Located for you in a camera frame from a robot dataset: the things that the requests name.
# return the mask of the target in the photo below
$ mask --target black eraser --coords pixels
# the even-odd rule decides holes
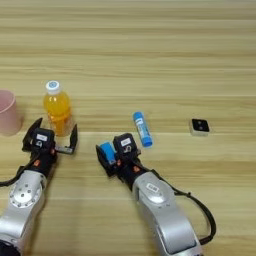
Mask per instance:
[[[207,136],[210,132],[208,122],[204,119],[192,119],[189,126],[191,134],[195,136]]]

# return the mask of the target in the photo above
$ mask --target blue glue stick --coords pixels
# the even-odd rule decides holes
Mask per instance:
[[[142,112],[135,112],[133,114],[133,120],[140,134],[140,140],[143,147],[147,148],[152,146],[153,145],[152,137],[149,134],[148,126],[146,124],[146,121],[144,119],[144,115],[142,114]]]

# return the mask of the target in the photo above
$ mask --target plastic bottle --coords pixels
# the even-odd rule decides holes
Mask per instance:
[[[58,81],[46,84],[44,108],[48,113],[51,128],[57,136],[66,136],[71,132],[72,116],[68,95],[61,90]]]

